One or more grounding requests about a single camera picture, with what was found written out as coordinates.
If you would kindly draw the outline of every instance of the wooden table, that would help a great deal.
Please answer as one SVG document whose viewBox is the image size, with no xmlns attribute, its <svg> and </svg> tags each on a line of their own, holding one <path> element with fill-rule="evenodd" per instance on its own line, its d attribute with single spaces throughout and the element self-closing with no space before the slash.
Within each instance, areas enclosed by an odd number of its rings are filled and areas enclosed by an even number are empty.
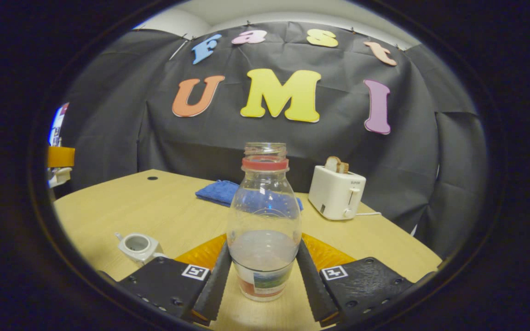
<svg viewBox="0 0 530 331">
<path fill-rule="evenodd" d="M 155 176 L 157 180 L 148 180 Z M 137 269 L 118 250 L 114 233 L 139 232 L 157 239 L 168 257 L 177 257 L 225 232 L 228 207 L 197 199 L 195 192 L 212 181 L 149 170 L 71 193 L 54 202 L 59 220 L 76 249 L 93 268 L 122 280 Z M 323 218 L 303 202 L 302 231 L 356 259 L 374 256 L 412 282 L 435 271 L 440 258 L 382 216 L 347 221 Z M 373 212 L 360 204 L 357 212 Z M 230 268 L 215 330 L 319 330 L 312 317 L 297 263 L 284 295 L 254 302 L 238 287 Z"/>
</svg>

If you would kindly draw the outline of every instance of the blue letter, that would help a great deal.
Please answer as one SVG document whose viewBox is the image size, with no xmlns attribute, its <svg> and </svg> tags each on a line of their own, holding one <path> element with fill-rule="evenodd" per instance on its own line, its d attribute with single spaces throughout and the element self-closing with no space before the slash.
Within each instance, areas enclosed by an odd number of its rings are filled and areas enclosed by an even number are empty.
<svg viewBox="0 0 530 331">
<path fill-rule="evenodd" d="M 201 60 L 207 58 L 208 56 L 212 55 L 214 51 L 212 51 L 211 49 L 216 47 L 216 40 L 221 36 L 222 35 L 213 35 L 205 41 L 200 42 L 200 44 L 197 44 L 194 48 L 192 48 L 191 50 L 196 52 L 196 59 L 194 59 L 193 64 L 196 64 Z"/>
</svg>

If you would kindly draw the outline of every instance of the plastic bottle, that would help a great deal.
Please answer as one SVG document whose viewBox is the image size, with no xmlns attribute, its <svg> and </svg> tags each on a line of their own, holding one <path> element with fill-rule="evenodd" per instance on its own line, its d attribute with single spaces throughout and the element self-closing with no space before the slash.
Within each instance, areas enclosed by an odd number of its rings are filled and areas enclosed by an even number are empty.
<svg viewBox="0 0 530 331">
<path fill-rule="evenodd" d="M 301 240 L 300 208 L 286 179 L 286 144 L 247 143 L 245 177 L 230 206 L 227 242 L 244 296 L 282 295 Z"/>
</svg>

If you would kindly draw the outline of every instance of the blue cloth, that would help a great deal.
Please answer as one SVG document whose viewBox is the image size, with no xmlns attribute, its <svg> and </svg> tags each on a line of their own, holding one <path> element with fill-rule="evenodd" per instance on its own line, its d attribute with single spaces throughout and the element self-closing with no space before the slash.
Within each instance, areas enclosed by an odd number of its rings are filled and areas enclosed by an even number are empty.
<svg viewBox="0 0 530 331">
<path fill-rule="evenodd" d="M 219 205 L 225 205 L 230 207 L 232 199 L 234 198 L 234 193 L 238 190 L 238 184 L 229 182 L 227 180 L 218 180 L 215 183 L 212 183 L 201 190 L 196 192 L 196 197 L 217 203 Z M 304 207 L 301 203 L 300 198 L 296 198 L 300 210 L 303 210 Z"/>
</svg>

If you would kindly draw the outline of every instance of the white cup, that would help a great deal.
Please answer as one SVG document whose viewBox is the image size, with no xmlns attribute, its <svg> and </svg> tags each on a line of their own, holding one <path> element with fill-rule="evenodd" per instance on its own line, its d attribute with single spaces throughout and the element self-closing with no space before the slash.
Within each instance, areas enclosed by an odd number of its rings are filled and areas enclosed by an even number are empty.
<svg viewBox="0 0 530 331">
<path fill-rule="evenodd" d="M 155 257 L 167 257 L 162 253 L 161 244 L 142 233 L 131 233 L 123 237 L 120 233 L 115 234 L 120 243 L 118 249 L 122 251 L 130 260 L 134 261 L 138 266 L 144 266 L 147 262 Z"/>
</svg>

